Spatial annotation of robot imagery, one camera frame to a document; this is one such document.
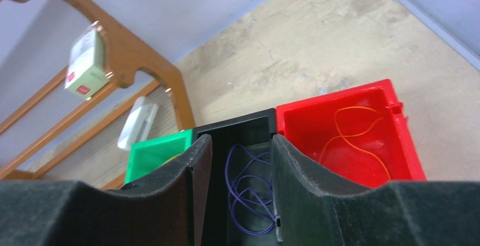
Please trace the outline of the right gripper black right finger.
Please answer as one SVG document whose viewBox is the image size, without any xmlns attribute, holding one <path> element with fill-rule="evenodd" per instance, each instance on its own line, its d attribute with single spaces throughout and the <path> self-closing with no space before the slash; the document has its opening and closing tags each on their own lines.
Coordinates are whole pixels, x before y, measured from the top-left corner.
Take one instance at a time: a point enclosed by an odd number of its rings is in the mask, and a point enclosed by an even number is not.
<svg viewBox="0 0 480 246">
<path fill-rule="evenodd" d="M 369 188 L 272 139 L 285 245 L 478 245 L 479 183 L 390 181 Z"/>
</svg>

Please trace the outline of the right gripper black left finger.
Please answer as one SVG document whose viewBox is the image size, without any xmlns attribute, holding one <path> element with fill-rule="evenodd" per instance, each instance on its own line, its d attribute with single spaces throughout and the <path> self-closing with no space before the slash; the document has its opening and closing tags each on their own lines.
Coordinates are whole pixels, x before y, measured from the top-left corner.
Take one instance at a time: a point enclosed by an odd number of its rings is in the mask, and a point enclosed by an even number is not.
<svg viewBox="0 0 480 246">
<path fill-rule="evenodd" d="M 212 139 L 117 190 L 81 181 L 1 182 L 2 245 L 199 245 Z"/>
</svg>

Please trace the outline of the green plastic bin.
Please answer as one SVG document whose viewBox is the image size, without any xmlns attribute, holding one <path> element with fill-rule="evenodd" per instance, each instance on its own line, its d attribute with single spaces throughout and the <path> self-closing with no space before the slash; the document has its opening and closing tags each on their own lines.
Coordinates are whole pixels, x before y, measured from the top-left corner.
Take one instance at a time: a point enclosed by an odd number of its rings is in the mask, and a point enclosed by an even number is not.
<svg viewBox="0 0 480 246">
<path fill-rule="evenodd" d="M 136 143 L 132 146 L 124 183 L 141 178 L 182 154 L 192 144 L 192 129 Z"/>
</svg>

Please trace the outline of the black plastic bin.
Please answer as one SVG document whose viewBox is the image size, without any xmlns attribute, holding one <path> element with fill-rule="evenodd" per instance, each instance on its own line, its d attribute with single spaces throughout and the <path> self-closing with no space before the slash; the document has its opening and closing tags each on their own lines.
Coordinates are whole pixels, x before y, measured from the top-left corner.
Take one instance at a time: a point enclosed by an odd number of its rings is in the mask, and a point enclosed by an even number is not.
<svg viewBox="0 0 480 246">
<path fill-rule="evenodd" d="M 212 139 L 202 245 L 277 245 L 270 166 L 273 108 L 196 127 Z"/>
</svg>

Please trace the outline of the red plastic bin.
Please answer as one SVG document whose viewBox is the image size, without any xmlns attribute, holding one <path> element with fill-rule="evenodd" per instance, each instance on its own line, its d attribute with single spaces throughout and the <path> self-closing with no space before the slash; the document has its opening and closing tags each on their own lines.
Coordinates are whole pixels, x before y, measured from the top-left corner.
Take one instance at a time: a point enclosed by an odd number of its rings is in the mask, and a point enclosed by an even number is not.
<svg viewBox="0 0 480 246">
<path fill-rule="evenodd" d="M 425 180 L 390 79 L 276 107 L 277 133 L 333 173 L 370 188 Z"/>
</svg>

